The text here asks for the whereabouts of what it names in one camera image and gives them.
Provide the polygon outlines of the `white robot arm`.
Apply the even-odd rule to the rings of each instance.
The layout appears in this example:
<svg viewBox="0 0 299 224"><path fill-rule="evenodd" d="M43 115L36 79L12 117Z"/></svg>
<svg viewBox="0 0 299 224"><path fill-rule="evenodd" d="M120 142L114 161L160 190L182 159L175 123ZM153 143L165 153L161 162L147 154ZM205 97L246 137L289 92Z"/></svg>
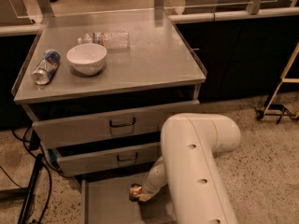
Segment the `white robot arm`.
<svg viewBox="0 0 299 224"><path fill-rule="evenodd" d="M142 181L147 201L169 187L177 224L238 224L213 155L236 149L237 124L217 114L176 114L163 125L159 158Z"/></svg>

